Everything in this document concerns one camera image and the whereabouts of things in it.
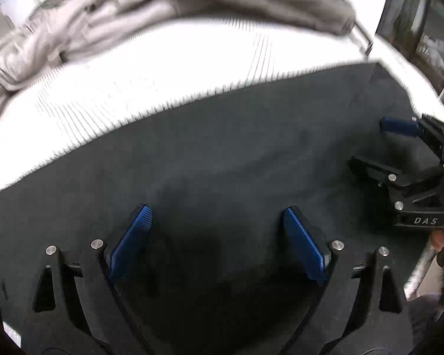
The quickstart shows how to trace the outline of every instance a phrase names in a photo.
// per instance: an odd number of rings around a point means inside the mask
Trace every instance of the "silver bolt head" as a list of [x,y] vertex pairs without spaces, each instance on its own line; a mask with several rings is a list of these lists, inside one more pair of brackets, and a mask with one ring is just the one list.
[[104,245],[104,242],[101,239],[95,239],[94,241],[92,241],[92,243],[90,243],[90,246],[93,249],[102,248],[103,245]]
[[46,248],[46,255],[53,255],[56,251],[56,246],[49,246],[48,248]]
[[330,245],[336,251],[342,251],[344,249],[344,247],[345,247],[345,244],[343,242],[341,242],[341,241],[333,241],[332,243],[330,243]]
[[389,250],[387,247],[381,246],[381,247],[378,249],[378,253],[379,253],[381,256],[388,256],[388,254],[390,253],[390,250]]
[[396,209],[397,211],[401,211],[401,210],[403,209],[403,207],[404,207],[404,204],[403,204],[402,201],[396,201],[396,202],[395,202],[395,209]]

